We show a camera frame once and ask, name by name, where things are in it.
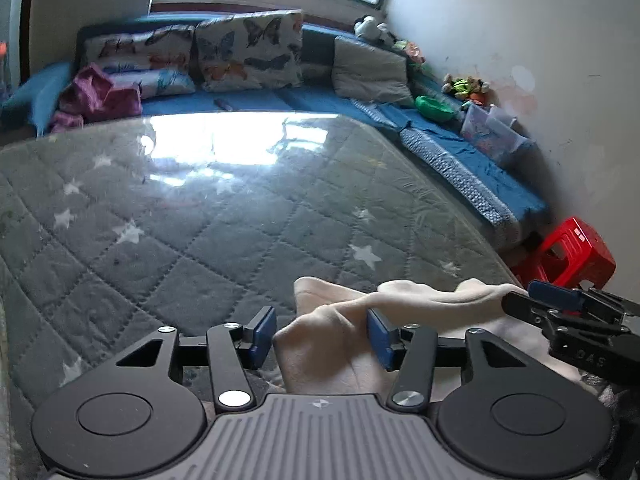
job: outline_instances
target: sofa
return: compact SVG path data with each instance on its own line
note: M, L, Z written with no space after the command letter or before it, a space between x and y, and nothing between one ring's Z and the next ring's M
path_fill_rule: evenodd
M169 25L197 25L218 17L222 15L204 12L153 13L140 18L83 27L78 31L74 61L55 63L33 75L3 106L0 116L2 126L30 128L38 137L47 135L60 92L84 65L82 60L87 40L108 34L149 32ZM192 94L154 97L142 101L142 114L157 116L220 112L229 107L242 111L342 114L378 129L404 151L419 170L439 181L443 192L461 205L462 213L496 250L517 245L547 220L548 206L545 202L458 135L460 117L443 127L423 118L415 108L338 96L331 77L337 36L360 41L353 34L341 30L306 23L303 25L301 86L234 92L197 90ZM391 50L383 45L380 48ZM191 59L198 59L196 41L193 41L191 49ZM447 99L439 93L435 82L415 75L409 63L406 58L407 79L414 94L427 93ZM196 64L191 66L190 75L196 85L203 82ZM221 101L223 107L216 103Z
M84 44L89 38L107 34L148 32L169 25L197 25L203 20L218 17L222 15L205 12L153 13L140 18L81 28L77 35L74 61L54 63L33 75L2 108L2 126L5 130L30 126L35 136L47 135L58 97L82 65ZM222 99L234 110L304 110L344 114L377 126L376 121L359 110L349 99L337 96L332 87L331 68L334 63L335 37L340 35L354 40L357 38L348 32L310 24L303 25L302 35L302 64L312 69L304 72L304 84L301 87L217 93L198 90L195 94L156 97L143 101L143 115L220 111L221 107L214 101ZM192 58L197 59L196 52L192 51ZM198 70L191 70L190 75L196 84L202 82L202 75Z

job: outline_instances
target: pink cloth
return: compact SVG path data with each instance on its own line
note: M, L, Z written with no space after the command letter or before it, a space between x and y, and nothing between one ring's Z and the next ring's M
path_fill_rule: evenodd
M53 117L54 132L84 123L135 117L142 113L140 88L117 88L96 64L91 63L78 72L60 94L58 108L59 112Z
M51 133L56 134L66 132L72 128L82 128L84 126L84 119L82 115L71 115L57 111L53 114L51 124Z

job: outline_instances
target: blue gripper pad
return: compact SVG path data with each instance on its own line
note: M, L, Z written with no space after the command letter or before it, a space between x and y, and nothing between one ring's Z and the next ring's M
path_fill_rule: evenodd
M395 368L391 334L372 310L367 310L367 337L380 365L387 372L393 371Z
M529 283L527 292L530 298L546 303L561 312L580 312L583 308L584 301L579 290L533 280Z
M276 309L270 307L266 316L262 318L254 330L254 341L251 348L249 348L249 359L252 370L257 370L264 363L269 350L271 350L271 340L275 333Z

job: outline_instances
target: blue blanket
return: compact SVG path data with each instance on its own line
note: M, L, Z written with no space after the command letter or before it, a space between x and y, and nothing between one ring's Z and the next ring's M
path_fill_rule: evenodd
M391 104L374 107L405 128L402 143L444 177L494 228L496 250L513 247L547 220L547 204L458 134Z

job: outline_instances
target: beige cloth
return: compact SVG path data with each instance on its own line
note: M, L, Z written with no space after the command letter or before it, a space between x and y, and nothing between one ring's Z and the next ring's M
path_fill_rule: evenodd
M371 349L369 308L378 308L397 326L426 324L444 337L462 338L468 328L485 328L568 379L580 379L576 368L549 357L540 329L504 315L500 300L507 292L526 294L515 285L472 279L460 283L455 292L441 292L393 281L364 294L317 278L300 278L294 291L298 318L274 337L282 379L292 394L377 392L386 397L397 373L385 371ZM458 386L459 370L437 369L431 400L442 400Z

